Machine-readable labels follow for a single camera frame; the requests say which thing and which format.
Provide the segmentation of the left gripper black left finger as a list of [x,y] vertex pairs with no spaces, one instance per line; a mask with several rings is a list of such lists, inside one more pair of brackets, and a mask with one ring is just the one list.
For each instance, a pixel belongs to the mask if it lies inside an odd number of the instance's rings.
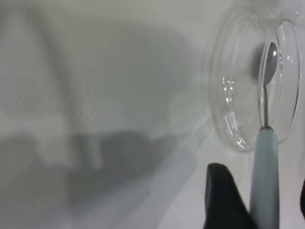
[[229,169],[219,163],[207,166],[205,229],[255,229]]

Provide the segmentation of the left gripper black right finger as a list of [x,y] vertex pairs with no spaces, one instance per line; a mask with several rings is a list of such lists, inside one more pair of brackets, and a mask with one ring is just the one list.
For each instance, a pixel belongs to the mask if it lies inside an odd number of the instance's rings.
[[300,210],[305,219],[305,180],[303,182],[301,194],[300,194]]

